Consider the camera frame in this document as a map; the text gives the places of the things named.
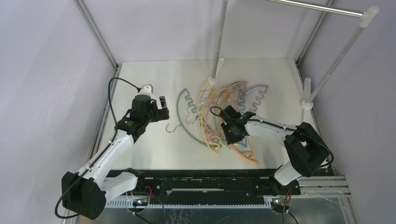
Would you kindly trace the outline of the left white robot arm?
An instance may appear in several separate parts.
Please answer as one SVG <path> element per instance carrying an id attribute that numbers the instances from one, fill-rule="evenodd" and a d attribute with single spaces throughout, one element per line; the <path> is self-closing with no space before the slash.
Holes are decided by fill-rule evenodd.
<path id="1" fill-rule="evenodd" d="M 161 107 L 149 94 L 138 94 L 132 101 L 131 108 L 116 122 L 114 135 L 108 144 L 99 150 L 83 167 L 75 173 L 66 172 L 62 179 L 62 195 L 55 205 L 55 215 L 61 205 L 91 220 L 96 219 L 104 210 L 107 202 L 132 191 L 139 195 L 145 191 L 144 173 L 127 168 L 116 177 L 106 180 L 112 166 L 129 149 L 132 149 L 139 137 L 150 123 L 170 118 L 166 98 L 159 97 Z"/>

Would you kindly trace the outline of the purple plastic hanger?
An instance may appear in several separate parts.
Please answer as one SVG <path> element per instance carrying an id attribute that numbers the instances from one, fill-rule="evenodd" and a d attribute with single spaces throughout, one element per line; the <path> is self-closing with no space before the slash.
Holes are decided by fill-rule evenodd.
<path id="1" fill-rule="evenodd" d="M 249 108 L 247 108 L 247 110 L 249 112 L 257 112 L 258 107 L 262 103 L 262 101 L 264 99 L 264 95 L 266 94 L 266 92 L 268 90 L 268 87 L 269 86 L 267 84 L 257 84 L 257 85 L 254 85 L 254 86 L 250 87 L 250 88 L 247 88 L 247 89 L 245 88 L 244 89 L 244 95 L 245 96 L 248 93 L 257 91 L 257 93 L 255 94 L 253 103 L 251 104 L 251 106 Z"/>

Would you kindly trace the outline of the light green plastic hanger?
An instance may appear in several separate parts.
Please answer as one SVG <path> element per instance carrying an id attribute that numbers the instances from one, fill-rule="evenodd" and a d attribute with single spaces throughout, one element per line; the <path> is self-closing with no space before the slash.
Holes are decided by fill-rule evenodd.
<path id="1" fill-rule="evenodd" d="M 220 109 L 215 108 L 214 109 L 215 112 L 220 113 L 220 110 L 222 108 L 224 108 L 225 106 L 227 106 L 227 104 L 228 104 L 227 99 L 229 97 L 230 92 L 232 92 L 232 91 L 233 91 L 233 88 L 229 88 L 229 89 L 224 88 L 217 93 L 217 95 L 214 98 L 213 106 L 218 106 L 218 107 L 220 107 Z M 216 128 L 215 132 L 219 138 L 219 143 L 221 143 L 221 146 L 223 148 L 230 149 L 230 147 L 226 144 L 224 132 L 221 129 L 221 122 L 223 121 L 223 119 L 215 117 L 214 120 L 215 120 L 214 124 L 215 124 L 215 128 Z"/>

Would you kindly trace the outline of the pink plastic hanger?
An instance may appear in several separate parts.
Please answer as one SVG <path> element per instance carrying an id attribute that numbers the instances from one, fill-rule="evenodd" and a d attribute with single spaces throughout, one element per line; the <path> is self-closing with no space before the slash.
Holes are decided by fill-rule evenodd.
<path id="1" fill-rule="evenodd" d="M 220 129 L 223 120 L 211 112 L 219 113 L 221 107 L 228 105 L 244 110 L 241 98 L 245 93 L 246 84 L 247 81 L 237 81 L 214 87 L 213 83 L 206 81 L 201 86 L 198 94 L 198 118 L 204 146 L 214 151 L 223 146 L 225 137 Z"/>

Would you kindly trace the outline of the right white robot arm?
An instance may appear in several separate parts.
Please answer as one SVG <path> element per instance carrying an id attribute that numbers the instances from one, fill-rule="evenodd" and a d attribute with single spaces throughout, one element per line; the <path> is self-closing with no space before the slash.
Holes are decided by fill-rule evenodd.
<path id="1" fill-rule="evenodd" d="M 241 114 L 232 106 L 220 110 L 223 130 L 228 145 L 248 136 L 261 137 L 285 148 L 288 162 L 271 175 L 270 189 L 282 194 L 289 184 L 300 177 L 311 177 L 318 169 L 331 164 L 333 154 L 309 123 L 287 125 L 269 121 L 254 112 Z"/>

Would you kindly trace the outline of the orange plastic hanger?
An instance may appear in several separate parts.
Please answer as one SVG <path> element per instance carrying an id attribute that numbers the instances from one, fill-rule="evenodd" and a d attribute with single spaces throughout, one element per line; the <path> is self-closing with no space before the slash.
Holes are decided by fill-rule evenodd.
<path id="1" fill-rule="evenodd" d="M 240 89 L 245 89 L 247 87 L 248 82 L 247 81 L 239 81 L 239 82 L 235 82 L 230 84 L 229 86 L 226 87 L 226 89 L 229 88 L 240 88 Z M 241 158 L 247 160 L 250 163 L 254 163 L 254 164 L 258 164 L 258 161 L 255 159 L 255 154 L 254 154 L 254 148 L 251 145 L 251 142 L 249 140 L 249 138 L 243 139 L 240 142 L 228 145 L 230 147 L 230 150 L 234 151 L 238 156 L 240 156 Z"/>

